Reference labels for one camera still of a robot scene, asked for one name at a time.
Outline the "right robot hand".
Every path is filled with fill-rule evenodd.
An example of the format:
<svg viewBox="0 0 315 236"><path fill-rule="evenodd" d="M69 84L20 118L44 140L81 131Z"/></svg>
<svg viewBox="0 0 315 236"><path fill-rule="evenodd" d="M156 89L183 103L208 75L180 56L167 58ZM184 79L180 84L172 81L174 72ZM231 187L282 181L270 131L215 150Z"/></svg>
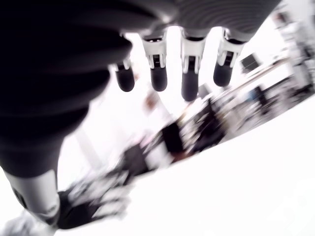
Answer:
<svg viewBox="0 0 315 236"><path fill-rule="evenodd" d="M3 0L0 3L0 165L18 202L57 228L58 160L114 65L134 86L129 32L141 36L152 86L167 85L166 30L181 29L182 97L193 101L209 31L222 27L213 79L229 84L235 60L276 0Z"/></svg>

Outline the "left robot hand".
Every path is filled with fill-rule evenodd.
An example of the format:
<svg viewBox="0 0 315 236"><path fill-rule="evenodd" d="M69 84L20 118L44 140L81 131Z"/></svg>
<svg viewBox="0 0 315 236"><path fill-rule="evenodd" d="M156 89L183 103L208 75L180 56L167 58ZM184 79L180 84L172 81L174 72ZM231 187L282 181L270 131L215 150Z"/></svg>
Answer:
<svg viewBox="0 0 315 236"><path fill-rule="evenodd" d="M74 229L109 217L123 216L129 203L129 171L111 171L86 176L60 191L57 227Z"/></svg>

